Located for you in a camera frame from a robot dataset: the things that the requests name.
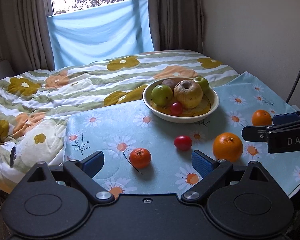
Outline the small orange tangerine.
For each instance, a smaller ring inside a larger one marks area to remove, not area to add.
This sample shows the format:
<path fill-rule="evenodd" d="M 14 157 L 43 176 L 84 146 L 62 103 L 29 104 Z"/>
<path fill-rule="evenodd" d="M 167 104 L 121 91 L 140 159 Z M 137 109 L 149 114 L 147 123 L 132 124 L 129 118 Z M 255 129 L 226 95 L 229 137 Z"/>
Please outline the small orange tangerine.
<path fill-rule="evenodd" d="M 145 148 L 136 148 L 129 155 L 130 163 L 137 169 L 146 168 L 151 162 L 152 156 Z"/>

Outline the light blue window cloth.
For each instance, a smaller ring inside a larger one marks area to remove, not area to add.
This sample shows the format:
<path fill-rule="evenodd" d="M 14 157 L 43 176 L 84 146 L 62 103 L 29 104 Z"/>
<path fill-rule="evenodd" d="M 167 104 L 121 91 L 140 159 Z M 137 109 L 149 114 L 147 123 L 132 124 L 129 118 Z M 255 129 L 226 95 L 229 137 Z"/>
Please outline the light blue window cloth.
<path fill-rule="evenodd" d="M 148 0 L 126 0 L 49 16 L 56 69 L 153 51 Z"/>

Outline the cream bowl with cartoon print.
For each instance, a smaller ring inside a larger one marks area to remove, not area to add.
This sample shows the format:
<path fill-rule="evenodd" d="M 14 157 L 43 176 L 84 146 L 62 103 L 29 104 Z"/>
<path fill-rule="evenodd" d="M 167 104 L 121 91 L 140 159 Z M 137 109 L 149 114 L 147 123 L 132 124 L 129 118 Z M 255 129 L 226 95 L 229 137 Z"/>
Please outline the cream bowl with cartoon print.
<path fill-rule="evenodd" d="M 189 77 L 167 77 L 148 85 L 143 91 L 145 105 L 157 117 L 179 124 L 202 121 L 219 106 L 219 96 L 211 87 Z"/>

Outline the red cherry tomato in bowl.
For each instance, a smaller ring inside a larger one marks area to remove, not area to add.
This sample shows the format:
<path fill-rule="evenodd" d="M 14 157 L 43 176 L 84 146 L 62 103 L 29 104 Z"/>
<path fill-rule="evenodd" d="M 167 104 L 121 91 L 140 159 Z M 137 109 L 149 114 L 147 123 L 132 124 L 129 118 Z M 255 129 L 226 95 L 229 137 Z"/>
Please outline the red cherry tomato in bowl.
<path fill-rule="evenodd" d="M 174 102 L 170 105 L 170 113 L 173 116 L 180 116 L 183 113 L 183 106 L 180 102 Z"/>

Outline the light blue daisy tablecloth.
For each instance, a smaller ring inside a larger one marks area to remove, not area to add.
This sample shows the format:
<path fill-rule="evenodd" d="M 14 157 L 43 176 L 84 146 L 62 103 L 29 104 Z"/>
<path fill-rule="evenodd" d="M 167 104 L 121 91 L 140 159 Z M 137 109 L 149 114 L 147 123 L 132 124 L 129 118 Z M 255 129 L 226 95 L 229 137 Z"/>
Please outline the light blue daisy tablecloth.
<path fill-rule="evenodd" d="M 65 136 L 64 160 L 82 160 L 104 153 L 104 166 L 94 180 L 117 196 L 128 194 L 182 194 L 201 176 L 191 165 L 191 152 L 178 151 L 176 137 L 189 136 L 192 148 L 212 156 L 215 137 L 224 132 L 241 135 L 259 109 L 271 115 L 292 113 L 276 93 L 249 73 L 215 88 L 218 108 L 194 124 L 176 124 L 155 116 L 141 100 L 72 115 Z M 147 149 L 151 162 L 137 169 L 129 161 L 136 148 Z"/>

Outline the small green apple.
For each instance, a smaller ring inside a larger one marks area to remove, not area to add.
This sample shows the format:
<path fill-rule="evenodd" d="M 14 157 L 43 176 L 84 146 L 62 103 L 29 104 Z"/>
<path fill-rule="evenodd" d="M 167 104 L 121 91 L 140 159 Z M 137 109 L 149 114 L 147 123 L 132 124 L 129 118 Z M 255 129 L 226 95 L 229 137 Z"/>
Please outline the small green apple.
<path fill-rule="evenodd" d="M 196 82 L 200 87 L 202 88 L 203 94 L 205 94 L 209 89 L 210 85 L 206 78 L 202 76 L 197 76 L 193 79 L 194 82 Z"/>

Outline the left brown curtain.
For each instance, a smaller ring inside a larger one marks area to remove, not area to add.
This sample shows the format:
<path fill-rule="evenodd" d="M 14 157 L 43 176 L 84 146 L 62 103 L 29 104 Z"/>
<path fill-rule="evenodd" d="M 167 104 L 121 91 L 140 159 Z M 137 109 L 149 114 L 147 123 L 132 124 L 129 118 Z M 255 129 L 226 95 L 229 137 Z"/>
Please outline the left brown curtain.
<path fill-rule="evenodd" d="M 54 70 L 44 0 L 0 0 L 0 58 L 16 74 Z"/>

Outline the floral striped duvet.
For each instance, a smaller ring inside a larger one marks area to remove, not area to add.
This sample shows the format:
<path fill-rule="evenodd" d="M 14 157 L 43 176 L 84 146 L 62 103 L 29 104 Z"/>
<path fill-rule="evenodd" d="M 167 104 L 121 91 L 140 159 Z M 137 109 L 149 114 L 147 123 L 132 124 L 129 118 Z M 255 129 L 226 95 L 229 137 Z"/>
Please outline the floral striped duvet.
<path fill-rule="evenodd" d="M 61 164 L 71 115 L 139 100 L 149 83 L 170 76 L 202 76 L 217 87 L 237 72 L 198 52 L 166 50 L 0 80 L 0 190 L 10 193 L 40 160 Z"/>

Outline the large green apple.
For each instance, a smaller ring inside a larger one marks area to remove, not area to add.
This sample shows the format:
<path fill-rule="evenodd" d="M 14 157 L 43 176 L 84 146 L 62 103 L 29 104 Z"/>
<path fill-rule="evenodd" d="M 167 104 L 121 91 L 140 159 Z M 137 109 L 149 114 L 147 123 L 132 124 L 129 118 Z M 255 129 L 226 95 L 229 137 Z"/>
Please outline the large green apple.
<path fill-rule="evenodd" d="M 157 85 L 151 91 L 152 101 L 158 106 L 166 106 L 173 98 L 173 92 L 167 85 Z"/>

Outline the large brownish wrinkled apple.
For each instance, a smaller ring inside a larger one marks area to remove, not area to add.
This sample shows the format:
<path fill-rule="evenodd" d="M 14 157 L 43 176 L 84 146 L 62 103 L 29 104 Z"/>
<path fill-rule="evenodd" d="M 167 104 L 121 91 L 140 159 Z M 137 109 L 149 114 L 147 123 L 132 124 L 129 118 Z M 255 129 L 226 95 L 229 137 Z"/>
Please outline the large brownish wrinkled apple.
<path fill-rule="evenodd" d="M 203 98 L 203 91 L 200 85 L 192 80 L 182 80 L 174 88 L 175 99 L 180 102 L 185 109 L 197 107 Z"/>

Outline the large orange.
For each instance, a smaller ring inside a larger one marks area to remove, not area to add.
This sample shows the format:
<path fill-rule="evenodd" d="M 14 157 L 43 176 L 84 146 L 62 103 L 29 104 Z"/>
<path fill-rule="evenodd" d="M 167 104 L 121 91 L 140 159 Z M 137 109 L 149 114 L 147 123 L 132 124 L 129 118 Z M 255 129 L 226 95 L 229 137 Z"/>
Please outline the large orange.
<path fill-rule="evenodd" d="M 234 163 L 238 161 L 243 153 L 243 143 L 233 133 L 222 133 L 215 138 L 212 152 L 217 160 L 225 159 Z"/>

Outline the brown curtain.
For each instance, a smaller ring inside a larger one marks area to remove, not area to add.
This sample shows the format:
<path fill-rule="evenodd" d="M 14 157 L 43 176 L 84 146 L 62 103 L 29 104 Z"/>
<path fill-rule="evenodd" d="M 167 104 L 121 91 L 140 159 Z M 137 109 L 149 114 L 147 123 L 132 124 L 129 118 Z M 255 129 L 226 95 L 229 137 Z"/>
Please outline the brown curtain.
<path fill-rule="evenodd" d="M 54 70 L 44 0 L 0 0 L 0 58 L 16 74 Z"/>
<path fill-rule="evenodd" d="M 202 0 L 148 0 L 148 16 L 155 51 L 203 53 Z"/>

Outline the right brown curtain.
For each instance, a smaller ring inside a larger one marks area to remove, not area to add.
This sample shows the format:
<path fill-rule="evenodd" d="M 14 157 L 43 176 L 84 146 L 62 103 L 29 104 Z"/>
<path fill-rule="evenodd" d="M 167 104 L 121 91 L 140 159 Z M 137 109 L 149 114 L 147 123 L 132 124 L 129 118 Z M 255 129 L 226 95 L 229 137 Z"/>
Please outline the right brown curtain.
<path fill-rule="evenodd" d="M 148 0 L 148 16 L 155 51 L 203 53 L 202 0 Z"/>

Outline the brown kiwi fruit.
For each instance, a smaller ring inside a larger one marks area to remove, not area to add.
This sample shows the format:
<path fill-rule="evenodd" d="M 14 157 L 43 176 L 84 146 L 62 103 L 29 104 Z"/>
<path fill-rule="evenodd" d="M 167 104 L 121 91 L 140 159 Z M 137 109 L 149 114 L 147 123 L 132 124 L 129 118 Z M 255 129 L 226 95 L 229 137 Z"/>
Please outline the brown kiwi fruit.
<path fill-rule="evenodd" d="M 166 80 L 162 81 L 161 84 L 170 87 L 170 89 L 172 91 L 174 91 L 174 88 L 177 85 L 177 81 L 175 81 L 173 79 L 166 79 Z"/>

